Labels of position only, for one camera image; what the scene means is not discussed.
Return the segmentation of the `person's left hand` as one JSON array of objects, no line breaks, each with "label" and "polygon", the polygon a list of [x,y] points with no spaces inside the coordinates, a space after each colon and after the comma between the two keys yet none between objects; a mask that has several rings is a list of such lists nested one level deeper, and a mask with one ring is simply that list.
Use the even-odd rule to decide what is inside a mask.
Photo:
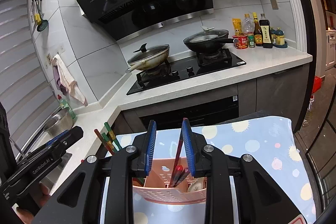
[{"label": "person's left hand", "polygon": [[31,223],[36,213],[51,198],[50,190],[43,183],[31,188],[29,194],[18,202],[16,213],[23,223]]}]

